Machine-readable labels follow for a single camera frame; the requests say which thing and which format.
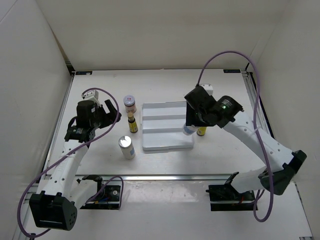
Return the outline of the white can blue label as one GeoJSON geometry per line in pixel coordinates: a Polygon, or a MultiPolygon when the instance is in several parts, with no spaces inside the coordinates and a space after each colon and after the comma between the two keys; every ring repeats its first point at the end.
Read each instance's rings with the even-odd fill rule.
{"type": "Polygon", "coordinates": [[[186,135],[186,136],[190,136],[194,133],[196,133],[198,131],[199,127],[196,127],[194,125],[183,125],[182,128],[182,132],[186,135]]]}

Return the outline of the yellow bottle brown cap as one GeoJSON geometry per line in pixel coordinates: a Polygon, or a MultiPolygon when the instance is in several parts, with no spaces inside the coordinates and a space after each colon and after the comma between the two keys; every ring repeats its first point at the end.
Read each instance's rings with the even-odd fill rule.
{"type": "Polygon", "coordinates": [[[203,127],[199,127],[196,133],[197,133],[198,136],[202,137],[202,136],[204,136],[206,134],[206,130],[207,130],[207,127],[204,127],[204,126],[203,127]]]}

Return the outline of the white can beige label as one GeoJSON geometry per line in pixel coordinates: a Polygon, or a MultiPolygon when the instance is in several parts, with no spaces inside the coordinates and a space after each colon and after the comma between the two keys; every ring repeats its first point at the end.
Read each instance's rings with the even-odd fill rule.
{"type": "Polygon", "coordinates": [[[123,156],[127,160],[131,160],[136,156],[132,139],[129,136],[127,135],[121,136],[118,140],[118,145],[122,151],[123,156]]]}

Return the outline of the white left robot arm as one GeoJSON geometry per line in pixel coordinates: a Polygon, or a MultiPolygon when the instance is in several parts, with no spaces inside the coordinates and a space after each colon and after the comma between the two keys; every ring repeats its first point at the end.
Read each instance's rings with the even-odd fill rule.
{"type": "Polygon", "coordinates": [[[113,127],[121,119],[118,108],[108,99],[82,100],[76,116],[67,126],[61,159],[51,167],[53,174],[39,193],[29,199],[29,206],[38,228],[70,231],[81,209],[89,199],[100,200],[105,194],[98,175],[75,180],[80,163],[97,139],[96,130],[113,127]]]}

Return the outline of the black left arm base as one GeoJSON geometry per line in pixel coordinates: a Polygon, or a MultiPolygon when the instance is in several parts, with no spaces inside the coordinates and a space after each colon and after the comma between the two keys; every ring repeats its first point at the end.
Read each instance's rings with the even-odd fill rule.
{"type": "Polygon", "coordinates": [[[101,176],[91,174],[85,175],[77,182],[93,181],[96,183],[98,193],[91,201],[87,201],[80,207],[82,210],[120,210],[122,206],[124,180],[121,176],[112,176],[104,183],[101,176]]]}

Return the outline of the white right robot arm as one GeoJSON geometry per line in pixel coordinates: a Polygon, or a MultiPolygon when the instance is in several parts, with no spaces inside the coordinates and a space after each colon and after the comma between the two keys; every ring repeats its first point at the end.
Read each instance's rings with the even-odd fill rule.
{"type": "Polygon", "coordinates": [[[185,133],[190,134],[192,128],[218,126],[240,140],[265,164],[260,169],[234,173],[224,184],[227,198],[236,200],[242,193],[255,190],[267,190],[277,196],[285,192],[307,158],[302,150],[293,151],[259,130],[242,105],[230,96],[215,100],[197,85],[184,98],[185,133]]]}

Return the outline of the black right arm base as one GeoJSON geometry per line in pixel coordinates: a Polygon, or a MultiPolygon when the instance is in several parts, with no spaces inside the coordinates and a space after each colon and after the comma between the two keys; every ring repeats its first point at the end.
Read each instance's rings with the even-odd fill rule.
{"type": "Polygon", "coordinates": [[[209,194],[211,212],[241,212],[258,210],[254,206],[256,200],[252,190],[244,193],[237,192],[231,186],[239,172],[233,173],[224,184],[211,184],[205,190],[209,194]]]}

